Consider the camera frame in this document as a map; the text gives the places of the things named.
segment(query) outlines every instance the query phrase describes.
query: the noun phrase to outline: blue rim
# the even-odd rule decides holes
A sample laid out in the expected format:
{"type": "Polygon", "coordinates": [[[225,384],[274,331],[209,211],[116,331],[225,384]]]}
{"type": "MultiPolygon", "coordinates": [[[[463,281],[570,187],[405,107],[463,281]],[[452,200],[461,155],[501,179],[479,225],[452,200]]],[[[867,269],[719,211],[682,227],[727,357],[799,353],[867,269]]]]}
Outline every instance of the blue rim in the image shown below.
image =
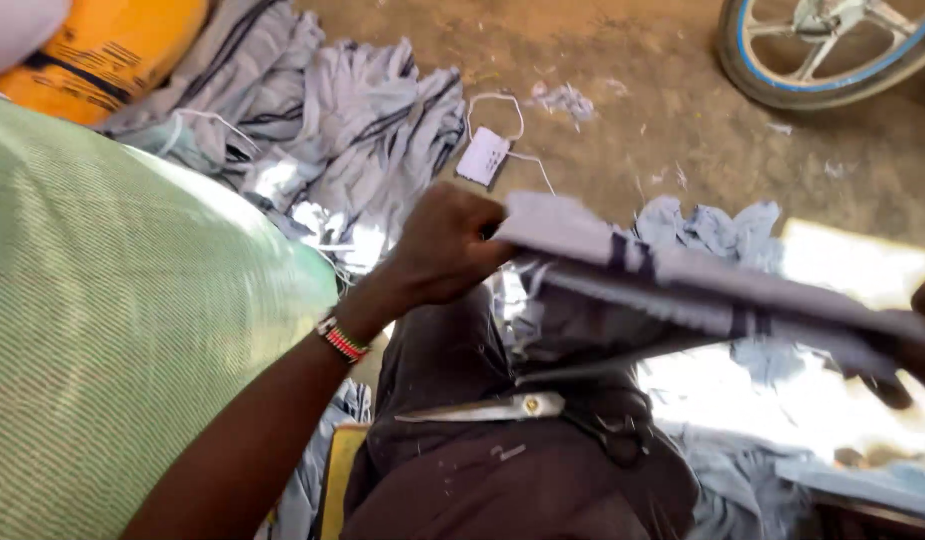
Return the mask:
{"type": "Polygon", "coordinates": [[[743,26],[745,24],[745,10],[747,9],[749,2],[753,0],[744,0],[742,7],[739,12],[739,27],[736,29],[736,42],[739,47],[739,54],[743,57],[743,62],[745,67],[752,72],[760,81],[767,83],[768,85],[775,87],[777,89],[782,89],[784,91],[792,92],[824,92],[831,91],[834,89],[840,89],[842,87],[852,85],[876,73],[885,69],[888,65],[897,61],[902,55],[906,54],[907,51],[912,49],[912,46],[919,42],[923,37],[925,37],[925,21],[919,26],[919,28],[910,35],[905,41],[899,45],[891,54],[886,55],[886,57],[877,61],[877,63],[871,65],[868,68],[865,68],[862,71],[856,73],[850,73],[843,79],[832,80],[829,82],[824,82],[821,84],[814,84],[810,86],[800,86],[796,84],[787,84],[785,82],[780,82],[779,80],[772,80],[766,76],[765,71],[757,68],[755,63],[753,63],[752,58],[749,57],[748,52],[745,50],[745,44],[743,43],[743,26]]]}

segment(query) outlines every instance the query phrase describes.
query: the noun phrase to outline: tire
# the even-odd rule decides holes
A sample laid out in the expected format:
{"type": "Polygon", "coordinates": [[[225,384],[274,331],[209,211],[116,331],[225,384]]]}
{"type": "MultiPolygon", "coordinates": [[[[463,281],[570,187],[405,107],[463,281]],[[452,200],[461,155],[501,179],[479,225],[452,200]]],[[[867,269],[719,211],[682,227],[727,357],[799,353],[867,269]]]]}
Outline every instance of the tire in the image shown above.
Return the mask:
{"type": "Polygon", "coordinates": [[[775,109],[812,111],[859,101],[906,79],[925,66],[925,35],[908,51],[881,71],[862,80],[828,90],[793,91],[773,86],[760,79],[746,65],[739,48],[739,17],[747,0],[725,0],[719,18],[716,47],[722,69],[741,92],[750,99],[775,109]]]}

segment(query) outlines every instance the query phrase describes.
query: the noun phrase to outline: paper tag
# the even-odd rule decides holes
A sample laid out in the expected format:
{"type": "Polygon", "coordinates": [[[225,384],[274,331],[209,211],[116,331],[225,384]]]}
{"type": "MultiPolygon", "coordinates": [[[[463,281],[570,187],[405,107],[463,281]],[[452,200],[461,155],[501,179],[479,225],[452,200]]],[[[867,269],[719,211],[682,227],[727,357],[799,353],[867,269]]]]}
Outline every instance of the paper tag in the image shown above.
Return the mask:
{"type": "Polygon", "coordinates": [[[492,129],[476,129],[472,142],[456,166],[456,174],[488,188],[510,146],[509,141],[493,133],[492,129]]]}

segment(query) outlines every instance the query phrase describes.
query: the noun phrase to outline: orange bag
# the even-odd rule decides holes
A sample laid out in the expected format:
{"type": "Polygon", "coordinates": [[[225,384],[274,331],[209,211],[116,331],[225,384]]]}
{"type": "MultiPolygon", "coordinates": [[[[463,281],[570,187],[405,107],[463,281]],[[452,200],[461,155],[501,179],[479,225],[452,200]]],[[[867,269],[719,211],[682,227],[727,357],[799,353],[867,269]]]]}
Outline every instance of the orange bag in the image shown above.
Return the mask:
{"type": "Polygon", "coordinates": [[[96,124],[171,73],[209,1],[73,0],[52,39],[0,75],[0,92],[23,107],[96,124]]]}

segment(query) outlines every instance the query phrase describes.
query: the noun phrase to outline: dirt floor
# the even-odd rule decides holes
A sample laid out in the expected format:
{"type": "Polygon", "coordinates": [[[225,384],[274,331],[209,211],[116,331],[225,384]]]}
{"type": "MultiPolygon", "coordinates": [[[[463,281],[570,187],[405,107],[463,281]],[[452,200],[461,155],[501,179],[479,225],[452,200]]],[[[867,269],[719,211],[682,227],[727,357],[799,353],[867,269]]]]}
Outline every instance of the dirt floor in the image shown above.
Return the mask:
{"type": "MultiPolygon", "coordinates": [[[[319,14],[330,41],[408,37],[422,72],[459,68],[467,96],[504,90],[525,99],[539,81],[580,89],[596,118],[576,132],[564,113],[524,108],[526,134],[514,150],[539,156],[556,191],[608,220],[628,225],[644,197],[663,193],[679,197],[685,214],[705,203],[733,215],[765,199],[784,218],[925,248],[925,69],[859,104],[782,113],[747,101],[720,71],[719,0],[300,5],[319,14]],[[792,125],[792,134],[768,122],[792,125]],[[676,182],[680,168],[686,189],[676,182]]],[[[518,129],[507,102],[480,102],[473,121],[503,135],[518,129]]],[[[511,159],[492,195],[524,189],[546,189],[539,168],[511,159]]]]}

